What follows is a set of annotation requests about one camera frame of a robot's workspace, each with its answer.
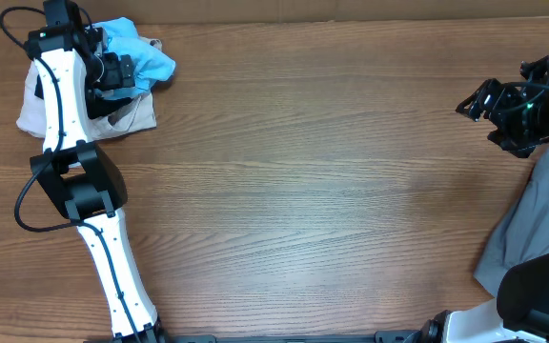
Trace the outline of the light blue t-shirt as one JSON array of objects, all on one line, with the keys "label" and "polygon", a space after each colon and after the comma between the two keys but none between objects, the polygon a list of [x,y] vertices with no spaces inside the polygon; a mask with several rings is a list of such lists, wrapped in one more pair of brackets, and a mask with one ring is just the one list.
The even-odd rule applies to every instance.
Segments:
[{"label": "light blue t-shirt", "polygon": [[135,98],[149,93],[157,82],[168,81],[173,76],[175,61],[141,37],[132,20],[120,17],[95,23],[94,26],[102,28],[107,34],[106,52],[128,55],[134,65],[134,86],[108,91],[105,95],[107,100]]}]

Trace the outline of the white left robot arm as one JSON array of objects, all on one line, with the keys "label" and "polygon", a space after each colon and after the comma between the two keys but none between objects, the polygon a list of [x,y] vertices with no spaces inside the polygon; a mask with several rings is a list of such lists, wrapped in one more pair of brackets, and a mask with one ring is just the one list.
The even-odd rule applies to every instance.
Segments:
[{"label": "white left robot arm", "polygon": [[41,186],[64,227],[84,239],[109,305],[113,341],[167,342],[132,255],[123,176],[89,132],[96,95],[132,87],[133,62],[109,52],[104,30],[72,1],[47,1],[40,13],[45,27],[22,45],[38,71],[47,124],[43,151],[30,159],[30,182]]}]

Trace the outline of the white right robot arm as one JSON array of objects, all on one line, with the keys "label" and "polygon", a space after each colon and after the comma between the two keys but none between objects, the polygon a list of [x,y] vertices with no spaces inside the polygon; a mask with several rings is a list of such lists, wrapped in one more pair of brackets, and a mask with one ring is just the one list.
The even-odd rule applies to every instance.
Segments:
[{"label": "white right robot arm", "polygon": [[549,342],[549,55],[521,64],[518,82],[485,80],[457,112],[495,125],[489,141],[517,158],[547,150],[518,202],[492,232],[474,272],[493,297],[444,311],[393,342]]}]

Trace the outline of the black folded garment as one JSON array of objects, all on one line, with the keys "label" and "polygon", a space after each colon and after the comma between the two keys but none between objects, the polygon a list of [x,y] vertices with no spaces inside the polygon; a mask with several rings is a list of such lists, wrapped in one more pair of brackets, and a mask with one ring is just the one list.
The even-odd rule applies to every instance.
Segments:
[{"label": "black folded garment", "polygon": [[58,116],[59,111],[62,111],[62,118],[65,120],[93,120],[109,116],[133,101],[133,98],[107,100],[96,96],[88,89],[84,69],[53,73],[56,84],[52,83],[48,72],[43,75],[39,70],[30,70],[26,79],[30,99],[44,100],[47,116],[52,113]]}]

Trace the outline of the beige folded garment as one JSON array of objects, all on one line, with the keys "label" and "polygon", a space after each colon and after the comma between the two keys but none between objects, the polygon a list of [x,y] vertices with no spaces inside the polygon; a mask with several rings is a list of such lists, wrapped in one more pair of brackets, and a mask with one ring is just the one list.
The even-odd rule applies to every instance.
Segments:
[{"label": "beige folded garment", "polygon": [[[143,38],[148,40],[152,46],[156,46],[162,51],[162,43],[160,40]],[[37,70],[37,68],[34,65],[31,65],[28,74],[31,70]],[[156,86],[168,83],[171,81],[172,77],[168,81],[157,82],[152,89]],[[46,133],[44,100],[37,100],[36,98],[30,99],[26,80],[24,102],[20,115],[16,120],[16,126],[20,130],[37,138],[43,138]],[[155,127],[156,117],[153,109],[152,91],[135,97],[129,105],[124,106],[122,109],[115,111],[109,116],[93,119],[89,124],[91,135],[97,140],[114,138],[135,131],[153,129]]]}]

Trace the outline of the grey garment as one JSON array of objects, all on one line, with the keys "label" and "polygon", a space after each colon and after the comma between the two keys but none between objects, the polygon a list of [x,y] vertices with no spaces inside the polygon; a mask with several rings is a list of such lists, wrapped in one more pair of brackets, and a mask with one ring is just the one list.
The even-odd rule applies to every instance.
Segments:
[{"label": "grey garment", "polygon": [[541,155],[521,197],[493,229],[474,270],[476,281],[492,296],[514,266],[549,248],[549,147]]}]

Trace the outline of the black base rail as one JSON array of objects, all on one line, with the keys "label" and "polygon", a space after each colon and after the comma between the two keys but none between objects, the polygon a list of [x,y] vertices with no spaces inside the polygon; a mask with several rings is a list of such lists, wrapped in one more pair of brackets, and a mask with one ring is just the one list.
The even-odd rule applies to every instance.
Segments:
[{"label": "black base rail", "polygon": [[171,336],[164,330],[148,329],[127,336],[116,334],[111,343],[442,343],[443,333],[434,327],[418,331],[378,331],[373,334],[292,335],[255,337],[216,337],[205,335]]}]

